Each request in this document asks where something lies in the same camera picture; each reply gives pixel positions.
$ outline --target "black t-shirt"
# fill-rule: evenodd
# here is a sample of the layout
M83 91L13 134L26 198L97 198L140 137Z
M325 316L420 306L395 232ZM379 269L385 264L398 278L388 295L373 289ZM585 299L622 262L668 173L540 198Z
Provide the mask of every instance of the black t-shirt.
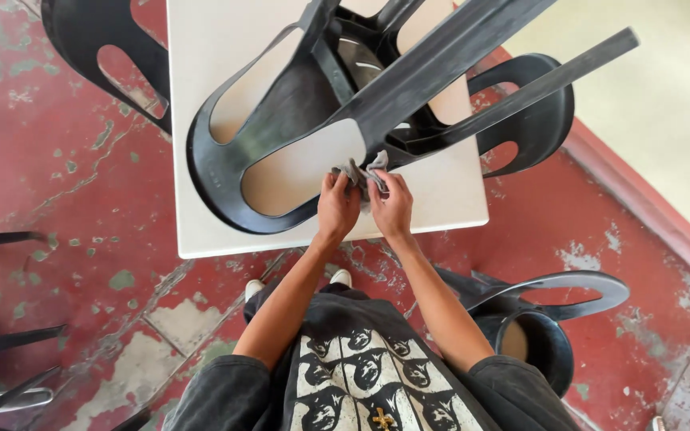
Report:
M579 430L536 368L493 356L454 373L388 301L335 294L313 297L273 372L206 365L164 429L379 431L380 416L390 431Z

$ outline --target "white table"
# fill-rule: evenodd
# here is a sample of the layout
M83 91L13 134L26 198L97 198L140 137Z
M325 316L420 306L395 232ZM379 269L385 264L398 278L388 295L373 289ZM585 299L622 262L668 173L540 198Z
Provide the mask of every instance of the white table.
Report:
M342 4L369 16L383 3L384 0L343 0ZM177 241L181 258L308 245L317 231L315 217L275 235L251 235L225 225L199 198L186 161L188 128L204 100L257 57L283 27L296 22L306 4L306 0L167 2ZM399 33L399 50L405 52L451 12L451 0L426 0ZM230 139L286 64L296 46L295 34L269 52L258 63L262 63L260 67L255 66L223 96L216 108L218 120L212 124L218 141ZM465 78L452 83L430 106L444 123L468 117L471 108ZM247 202L265 214L283 213L315 196L323 174L331 166L346 162L348 157L357 162L363 160L363 145L356 139L343 139L342 133L331 134L340 139L308 140L296 147L292 144L254 165L243 184ZM414 195L412 232L464 228L488 221L474 138L396 172L403 174ZM345 240L379 236L372 217L362 214Z

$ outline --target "white sneaker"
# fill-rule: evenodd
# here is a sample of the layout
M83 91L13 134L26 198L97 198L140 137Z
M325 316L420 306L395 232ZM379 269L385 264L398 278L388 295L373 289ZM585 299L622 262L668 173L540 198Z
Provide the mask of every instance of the white sneaker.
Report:
M337 270L337 272L332 275L332 279L329 280L330 283L342 283L349 288L353 288L353 280L350 278L350 272L346 269Z
M244 289L244 303L249 302L249 299L259 293L264 287L265 284L260 280L249 280L247 287Z

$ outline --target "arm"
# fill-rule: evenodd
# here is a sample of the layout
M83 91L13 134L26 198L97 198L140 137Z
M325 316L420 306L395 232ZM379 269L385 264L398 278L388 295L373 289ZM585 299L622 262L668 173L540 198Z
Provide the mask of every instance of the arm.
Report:
M256 358L272 370L300 329L323 267L358 220L359 189L345 195L348 177L327 174L318 200L318 233L238 339L234 354Z
M400 175L376 172L388 185L390 196L383 202L377 185L369 181L374 221L398 255L422 317L444 358L453 367L467 371L479 360L494 355L492 346L409 233L413 200L406 182Z

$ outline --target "graphic print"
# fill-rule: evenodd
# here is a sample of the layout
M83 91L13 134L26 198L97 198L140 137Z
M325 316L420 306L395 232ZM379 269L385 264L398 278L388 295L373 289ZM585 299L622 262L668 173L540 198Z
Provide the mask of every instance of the graphic print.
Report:
M375 330L313 340L302 336L290 431L482 431L415 340Z

